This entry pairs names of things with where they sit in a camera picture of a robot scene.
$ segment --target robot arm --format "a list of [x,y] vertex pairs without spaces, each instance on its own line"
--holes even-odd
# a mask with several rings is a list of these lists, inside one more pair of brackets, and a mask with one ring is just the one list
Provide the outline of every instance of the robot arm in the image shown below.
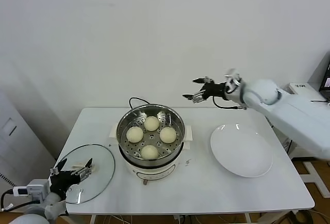
[[[56,218],[67,213],[66,192],[74,184],[79,184],[91,174],[92,159],[84,167],[78,170],[63,171],[67,159],[62,160],[54,169],[51,169],[50,181],[47,179],[32,180],[27,186],[14,187],[13,190],[5,192],[1,197],[1,208],[4,212],[13,211],[27,204],[32,204],[24,215],[16,218],[11,224],[44,224],[54,223]],[[14,196],[30,196],[32,202],[28,202],[16,207],[4,208],[5,194]]]
[[[226,82],[218,84],[218,88],[219,85],[223,87],[217,97],[220,95],[224,100],[232,100],[243,108],[262,113],[282,133],[315,157],[330,158],[330,116],[326,111],[300,95],[287,93],[268,79],[245,83],[235,70],[230,70],[226,78]],[[184,97],[198,103],[213,95],[213,91],[207,91],[203,87],[195,95]]]

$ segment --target white plate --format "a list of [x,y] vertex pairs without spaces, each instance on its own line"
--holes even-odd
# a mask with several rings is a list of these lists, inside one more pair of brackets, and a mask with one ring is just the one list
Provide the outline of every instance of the white plate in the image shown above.
[[224,124],[216,128],[211,136],[211,149],[224,168],[242,177],[262,176],[273,164],[268,143],[241,124]]

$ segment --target black cable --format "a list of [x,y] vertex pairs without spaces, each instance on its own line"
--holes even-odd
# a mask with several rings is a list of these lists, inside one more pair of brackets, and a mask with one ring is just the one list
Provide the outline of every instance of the black cable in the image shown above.
[[325,103],[329,103],[329,100],[311,100],[311,102],[325,102]]
[[30,201],[30,202],[25,202],[25,203],[22,203],[20,205],[17,205],[15,207],[11,207],[10,209],[8,210],[3,210],[3,212],[10,212],[10,211],[13,211],[13,210],[17,210],[19,209],[20,207],[24,207],[24,206],[27,206],[27,205],[30,205],[30,204],[39,204],[40,201],[37,200],[37,201]]
[[147,104],[150,104],[147,100],[144,100],[144,99],[141,99],[141,98],[137,98],[137,97],[132,97],[132,98],[129,99],[129,106],[130,106],[131,109],[133,109],[132,103],[131,103],[132,99],[141,100],[141,101],[144,101]]
[[325,219],[325,217],[324,217],[323,215],[320,214],[320,211],[317,211],[315,208],[312,208],[312,210],[314,210],[314,212],[313,212],[313,211],[310,211],[310,210],[308,210],[308,211],[310,211],[311,213],[316,213],[316,214],[318,214],[319,216],[322,217],[322,219],[325,221],[325,223],[329,224],[328,220]]
[[5,191],[5,192],[2,193],[2,195],[1,195],[1,201],[0,201],[1,209],[4,208],[5,195],[7,195],[7,194],[13,195],[14,193],[13,193],[12,189],[9,189],[9,190],[7,190],[7,191]]
[[220,108],[220,109],[243,109],[242,106],[232,106],[232,107],[224,107],[224,106],[220,106],[216,103],[216,100],[214,98],[215,96],[212,96],[212,100],[213,100],[213,103],[216,107]]
[[290,148],[291,148],[291,145],[292,145],[292,140],[290,141],[290,144],[289,144],[289,147],[288,147],[287,153],[289,153]]

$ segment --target white table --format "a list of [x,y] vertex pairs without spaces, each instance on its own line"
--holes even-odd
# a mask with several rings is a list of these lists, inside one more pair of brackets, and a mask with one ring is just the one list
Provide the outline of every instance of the white table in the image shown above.
[[[190,150],[182,151],[179,166],[170,176],[144,186],[128,171],[116,140],[109,138],[112,126],[128,109],[83,109],[59,159],[81,145],[96,143],[111,150],[116,166],[110,184],[99,196],[83,204],[67,204],[68,212],[178,215],[282,212],[314,207],[311,195],[263,115],[251,109],[175,110],[186,125],[192,126]],[[273,166],[266,175],[243,178],[227,171],[214,158],[209,145],[211,133],[226,123],[249,125],[266,139],[274,153]]]

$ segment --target electric steamer pot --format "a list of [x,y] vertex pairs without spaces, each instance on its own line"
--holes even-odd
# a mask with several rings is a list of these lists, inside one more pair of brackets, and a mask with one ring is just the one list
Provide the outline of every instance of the electric steamer pot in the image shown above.
[[[144,121],[147,117],[154,116],[159,120],[159,128],[155,131],[147,131]],[[138,143],[131,143],[126,138],[129,128],[138,126],[143,130],[143,139]],[[166,144],[159,137],[164,127],[172,127],[176,130],[176,140]],[[173,162],[181,153],[184,143],[185,125],[182,118],[171,108],[159,104],[146,104],[127,112],[117,126],[116,137],[119,150],[124,159],[131,165],[142,169],[157,169]],[[141,150],[147,145],[153,145],[158,150],[158,158],[143,159]]]

